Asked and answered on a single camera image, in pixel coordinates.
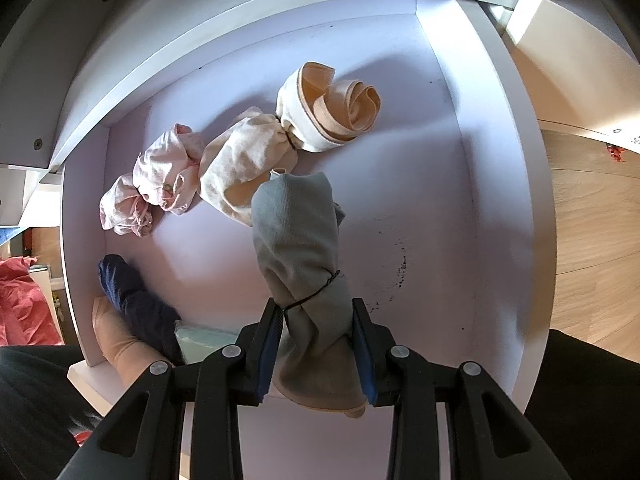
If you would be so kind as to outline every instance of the stain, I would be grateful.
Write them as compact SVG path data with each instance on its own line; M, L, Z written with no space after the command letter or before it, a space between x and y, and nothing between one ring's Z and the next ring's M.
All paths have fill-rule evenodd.
M367 312L371 314L372 312L375 312L377 310L380 310L380 304L376 301L376 306L372 306L371 309L367 309Z
M402 284L404 283L405 274L406 274L406 256L403 256L402 257L402 264L400 265L400 267L398 267L397 276L398 276L398 278L400 278L398 283L396 283L398 288L402 288Z

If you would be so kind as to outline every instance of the blue gripper pad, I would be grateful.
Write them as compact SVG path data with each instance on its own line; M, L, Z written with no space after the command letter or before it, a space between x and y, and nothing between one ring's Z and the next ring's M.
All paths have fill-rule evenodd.
M356 367L358 368L358 375L360 376L360 386L362 392L367 397L370 404L375 404L378 398L378 392L376 391L375 383L375 371L373 367L373 360L369 352L367 340L362 329L362 323L360 319L353 313L353 354L356 358Z
M276 355L278 354L280 336L282 335L282 319L282 311L277 306L271 317L262 352L260 353L260 360L258 361L258 382L255 394L259 402L262 402L271 386L273 367L276 364Z

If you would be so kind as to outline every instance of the wooden floor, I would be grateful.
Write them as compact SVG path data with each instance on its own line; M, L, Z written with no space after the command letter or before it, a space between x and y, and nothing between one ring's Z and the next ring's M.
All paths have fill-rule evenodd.
M34 227L31 230L31 247L38 263L49 266L51 277L61 278L60 228Z
M558 222L552 328L640 362L640 155L543 133Z

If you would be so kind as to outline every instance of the screw head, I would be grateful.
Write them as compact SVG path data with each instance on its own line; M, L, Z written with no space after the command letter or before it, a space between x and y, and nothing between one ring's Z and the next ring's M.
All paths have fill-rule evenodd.
M478 363L469 361L468 363L465 363L465 365L462 367L462 371L467 375L475 376L475 375L480 375L482 368Z
M169 369L169 365L165 361L156 361L155 363L151 363L149 367L149 371L153 375L162 375Z
M406 346L402 345L396 345L391 349L391 355L393 357L398 357L399 359L409 357L409 353L409 349Z
M238 357L242 353L242 349L238 345L227 345L222 349L224 357Z

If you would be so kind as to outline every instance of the red cloth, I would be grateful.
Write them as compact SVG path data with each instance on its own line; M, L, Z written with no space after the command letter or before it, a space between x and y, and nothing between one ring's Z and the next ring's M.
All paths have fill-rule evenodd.
M626 148L620 148L620 146L616 146L615 144L607 144L607 151L616 162L624 162L624 160L622 160L622 153L626 152Z
M92 433L93 431L83 431L82 433L78 433L76 435L76 442L78 443L78 446L82 446Z
M0 346L62 344L47 300L29 275L35 261L0 260Z

